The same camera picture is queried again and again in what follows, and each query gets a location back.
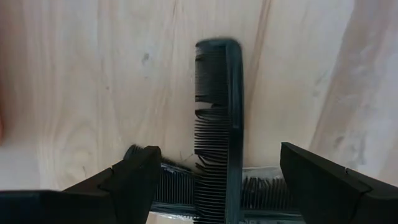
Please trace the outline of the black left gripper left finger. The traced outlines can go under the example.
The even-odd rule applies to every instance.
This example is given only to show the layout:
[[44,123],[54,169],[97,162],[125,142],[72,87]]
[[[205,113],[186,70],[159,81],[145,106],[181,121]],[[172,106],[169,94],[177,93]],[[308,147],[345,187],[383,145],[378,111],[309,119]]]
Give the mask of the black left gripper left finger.
[[161,158],[147,146],[63,191],[0,190],[0,224],[145,224]]

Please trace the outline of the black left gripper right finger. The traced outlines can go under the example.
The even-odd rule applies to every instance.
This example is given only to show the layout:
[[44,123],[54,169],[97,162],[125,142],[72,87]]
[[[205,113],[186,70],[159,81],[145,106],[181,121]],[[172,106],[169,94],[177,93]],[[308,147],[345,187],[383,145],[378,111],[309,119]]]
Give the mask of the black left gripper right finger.
[[306,224],[398,224],[398,187],[289,142],[280,168]]

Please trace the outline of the black plastic comb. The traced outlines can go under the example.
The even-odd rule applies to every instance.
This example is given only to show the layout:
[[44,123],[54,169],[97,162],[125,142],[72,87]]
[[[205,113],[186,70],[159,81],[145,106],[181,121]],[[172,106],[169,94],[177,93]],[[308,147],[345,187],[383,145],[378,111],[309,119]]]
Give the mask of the black plastic comb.
[[196,146],[196,170],[163,158],[151,211],[195,224],[302,223],[281,176],[247,175],[240,144]]
[[244,82],[238,41],[196,43],[194,224],[239,224],[243,171]]

